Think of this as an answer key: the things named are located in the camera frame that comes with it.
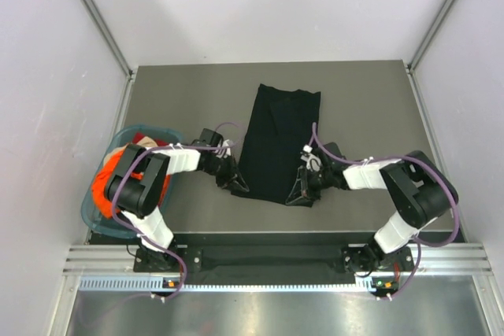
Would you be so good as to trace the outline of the black t-shirt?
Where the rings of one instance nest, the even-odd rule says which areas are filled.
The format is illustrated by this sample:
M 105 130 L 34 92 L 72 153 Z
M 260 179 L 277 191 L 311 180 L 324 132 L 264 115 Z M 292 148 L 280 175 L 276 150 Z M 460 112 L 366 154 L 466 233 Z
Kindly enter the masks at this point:
M 248 192 L 232 195 L 283 205 L 295 184 L 301 151 L 319 121 L 321 92 L 279 90 L 261 84 L 239 158 Z

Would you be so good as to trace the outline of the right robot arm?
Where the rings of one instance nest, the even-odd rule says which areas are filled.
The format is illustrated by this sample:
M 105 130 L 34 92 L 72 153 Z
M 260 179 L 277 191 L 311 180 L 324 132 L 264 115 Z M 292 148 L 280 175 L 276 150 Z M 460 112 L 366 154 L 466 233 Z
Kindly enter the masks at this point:
M 349 161 L 327 147 L 306 146 L 302 164 L 285 204 L 311 206 L 328 188 L 386 190 L 395 206 L 389 220 L 369 242 L 345 257 L 349 271 L 364 277 L 393 264 L 411 238 L 458 204 L 458 192 L 437 167 L 419 151 L 400 158 Z

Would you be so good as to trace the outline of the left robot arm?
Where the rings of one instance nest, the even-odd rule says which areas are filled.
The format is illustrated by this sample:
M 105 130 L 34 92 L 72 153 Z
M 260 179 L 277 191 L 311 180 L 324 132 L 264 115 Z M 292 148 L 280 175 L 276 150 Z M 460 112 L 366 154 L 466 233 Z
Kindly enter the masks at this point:
M 202 171 L 213 176 L 221 189 L 247 193 L 249 187 L 239 172 L 232 146 L 232 141 L 221 136 L 215 142 L 195 139 L 189 146 L 130 143 L 95 177 L 94 202 L 105 218 L 116 217 L 136 232 L 141 262 L 168 271 L 179 259 L 174 234 L 161 214 L 171 177 Z

